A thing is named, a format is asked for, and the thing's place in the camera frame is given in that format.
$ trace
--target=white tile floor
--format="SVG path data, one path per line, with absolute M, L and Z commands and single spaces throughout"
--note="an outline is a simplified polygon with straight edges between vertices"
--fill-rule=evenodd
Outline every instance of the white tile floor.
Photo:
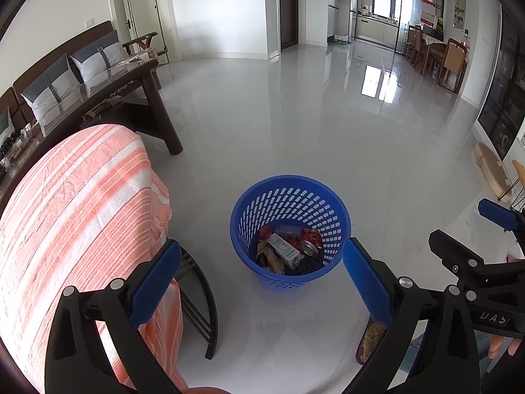
M 360 42 L 295 46 L 273 62 L 185 61 L 159 73 L 185 149 L 173 157 L 161 141 L 144 141 L 170 190 L 171 235 L 203 268 L 219 309 L 213 360 L 185 326 L 178 367 L 191 387 L 339 394 L 360 367 L 368 314 L 342 264 L 274 293 L 233 251 L 232 208 L 265 177 L 301 174 L 334 189 L 368 252 L 422 287 L 455 282 L 429 250 L 433 230 L 490 263 L 514 244 L 477 214 L 481 198 L 494 198 L 472 152 L 478 110 L 401 56 Z

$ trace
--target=dark wooden door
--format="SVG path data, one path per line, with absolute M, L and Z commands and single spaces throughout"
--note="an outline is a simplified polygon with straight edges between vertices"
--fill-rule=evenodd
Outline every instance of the dark wooden door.
M 299 42 L 299 0 L 279 0 L 281 17 L 281 49 Z

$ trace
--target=blue trash basket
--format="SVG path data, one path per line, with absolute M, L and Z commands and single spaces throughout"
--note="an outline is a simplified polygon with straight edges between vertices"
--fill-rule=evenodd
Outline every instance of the blue trash basket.
M 254 262 L 258 231 L 278 224 L 319 230 L 324 267 L 301 276 L 278 275 L 259 267 Z M 235 204 L 230 220 L 235 252 L 260 281 L 276 290 L 302 286 L 332 270 L 342 258 L 350 231 L 350 216 L 337 194 L 320 182 L 297 175 L 274 176 L 251 186 Z

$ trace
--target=striped cloth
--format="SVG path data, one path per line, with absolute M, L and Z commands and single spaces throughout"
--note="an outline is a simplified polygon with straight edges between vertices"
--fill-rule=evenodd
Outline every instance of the striped cloth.
M 39 392 L 62 290 L 92 291 L 127 278 L 160 249 L 170 217 L 168 191 L 142 140 L 122 126 L 91 127 L 67 138 L 17 186 L 0 219 L 0 337 Z M 99 331 L 117 377 L 129 384 L 103 323 Z M 182 335 L 175 281 L 140 331 L 187 391 L 175 368 Z

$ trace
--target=kitchen counter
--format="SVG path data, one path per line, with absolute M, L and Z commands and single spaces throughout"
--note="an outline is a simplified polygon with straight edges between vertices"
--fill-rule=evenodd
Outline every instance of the kitchen counter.
M 395 49 L 397 30 L 397 24 L 358 14 L 355 37 Z

